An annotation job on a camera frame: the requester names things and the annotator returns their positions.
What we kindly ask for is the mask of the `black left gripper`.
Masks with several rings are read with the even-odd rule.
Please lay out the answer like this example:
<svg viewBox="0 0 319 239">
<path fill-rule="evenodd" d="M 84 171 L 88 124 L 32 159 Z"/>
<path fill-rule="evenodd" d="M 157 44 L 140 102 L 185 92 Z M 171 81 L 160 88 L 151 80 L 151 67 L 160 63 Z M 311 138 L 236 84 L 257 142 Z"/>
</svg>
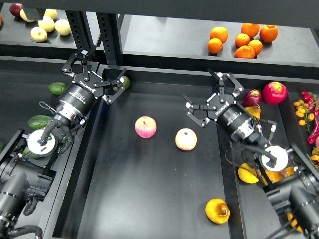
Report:
<svg viewBox="0 0 319 239">
<path fill-rule="evenodd" d="M 86 116 L 99 99 L 103 99 L 111 105 L 125 90 L 123 78 L 126 68 L 111 80 L 103 79 L 96 72 L 89 73 L 88 60 L 96 51 L 96 46 L 89 50 L 79 50 L 70 55 L 62 67 L 64 75 L 73 77 L 64 93 L 59 97 L 61 103 L 68 103 L 75 107 L 77 111 Z M 117 88 L 112 95 L 106 95 L 108 88 Z"/>
</svg>

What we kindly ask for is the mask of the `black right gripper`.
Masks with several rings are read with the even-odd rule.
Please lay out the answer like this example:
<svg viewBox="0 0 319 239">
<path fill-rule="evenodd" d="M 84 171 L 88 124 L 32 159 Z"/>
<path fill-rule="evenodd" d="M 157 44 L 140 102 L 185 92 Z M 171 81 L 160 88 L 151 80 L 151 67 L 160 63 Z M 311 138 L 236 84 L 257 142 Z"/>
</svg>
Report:
<svg viewBox="0 0 319 239">
<path fill-rule="evenodd" d="M 244 92 L 243 86 L 231 73 L 214 72 L 210 68 L 208 72 L 217 81 L 213 86 L 214 94 L 204 105 L 194 104 L 182 94 L 186 100 L 186 115 L 201 128 L 207 127 L 211 121 L 217 123 L 234 142 L 256 143 L 261 135 L 256 130 L 253 116 L 235 101 Z M 199 112 L 205 112 L 206 116 L 199 118 Z"/>
</svg>

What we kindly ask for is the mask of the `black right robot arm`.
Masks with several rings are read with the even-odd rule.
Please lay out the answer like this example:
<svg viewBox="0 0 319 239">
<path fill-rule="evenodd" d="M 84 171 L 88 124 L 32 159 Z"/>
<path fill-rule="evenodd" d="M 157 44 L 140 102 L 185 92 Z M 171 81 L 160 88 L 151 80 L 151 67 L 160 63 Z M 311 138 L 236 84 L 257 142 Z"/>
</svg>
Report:
<svg viewBox="0 0 319 239">
<path fill-rule="evenodd" d="M 271 140 L 277 124 L 269 121 L 271 131 L 262 133 L 260 120 L 237 102 L 243 86 L 231 73 L 209 74 L 216 80 L 212 95 L 204 104 L 194 104 L 186 95 L 187 116 L 200 127 L 215 122 L 234 144 L 240 144 L 240 156 L 255 169 L 256 177 L 278 215 L 291 213 L 296 227 L 307 239 L 319 237 L 319 173 L 295 145 L 283 148 Z"/>
</svg>

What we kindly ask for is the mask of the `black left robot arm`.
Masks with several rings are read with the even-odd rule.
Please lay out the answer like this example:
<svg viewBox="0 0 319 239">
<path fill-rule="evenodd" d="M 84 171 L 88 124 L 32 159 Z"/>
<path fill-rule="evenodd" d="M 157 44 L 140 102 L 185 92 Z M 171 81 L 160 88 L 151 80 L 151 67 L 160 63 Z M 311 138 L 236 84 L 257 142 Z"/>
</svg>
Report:
<svg viewBox="0 0 319 239">
<path fill-rule="evenodd" d="M 0 154 L 0 236 L 14 239 L 26 234 L 43 237 L 39 226 L 17 227 L 20 215 L 31 215 L 38 202 L 45 199 L 55 171 L 58 156 L 74 143 L 76 132 L 87 123 L 88 114 L 100 100 L 112 104 L 125 90 L 124 72 L 112 79 L 88 68 L 95 48 L 79 50 L 63 66 L 72 78 L 56 107 L 40 102 L 52 117 L 43 127 L 30 134 L 17 131 Z"/>
</svg>

